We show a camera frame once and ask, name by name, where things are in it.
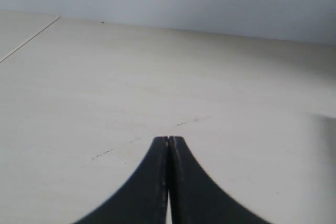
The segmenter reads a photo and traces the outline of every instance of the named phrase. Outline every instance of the black object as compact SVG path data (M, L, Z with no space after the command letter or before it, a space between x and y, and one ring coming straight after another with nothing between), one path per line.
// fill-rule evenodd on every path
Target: black object
M130 179L76 224L267 224L222 191L180 136L156 137Z

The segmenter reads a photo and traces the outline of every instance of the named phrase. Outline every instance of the white desk surface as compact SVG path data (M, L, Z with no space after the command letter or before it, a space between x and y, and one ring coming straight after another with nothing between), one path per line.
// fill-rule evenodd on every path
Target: white desk surface
M334 223L335 56L61 18L0 64L0 223L75 221L156 135L184 136L222 189L273 223Z
M53 15L0 10L0 61L56 18Z

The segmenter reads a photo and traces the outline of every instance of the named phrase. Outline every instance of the black curved edge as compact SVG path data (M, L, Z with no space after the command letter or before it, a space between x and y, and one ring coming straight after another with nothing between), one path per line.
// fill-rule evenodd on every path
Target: black curved edge
M154 138L139 167L105 203L76 224L165 224L168 137Z
M169 138L167 171L174 224L267 224L222 191L180 136Z

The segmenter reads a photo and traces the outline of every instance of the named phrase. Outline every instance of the black plastic part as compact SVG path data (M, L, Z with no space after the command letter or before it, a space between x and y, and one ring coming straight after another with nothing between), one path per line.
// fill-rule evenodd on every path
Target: black plastic part
M129 180L76 224L165 224L168 138L156 137Z
M184 139L169 138L169 195L174 224L267 224L222 191Z

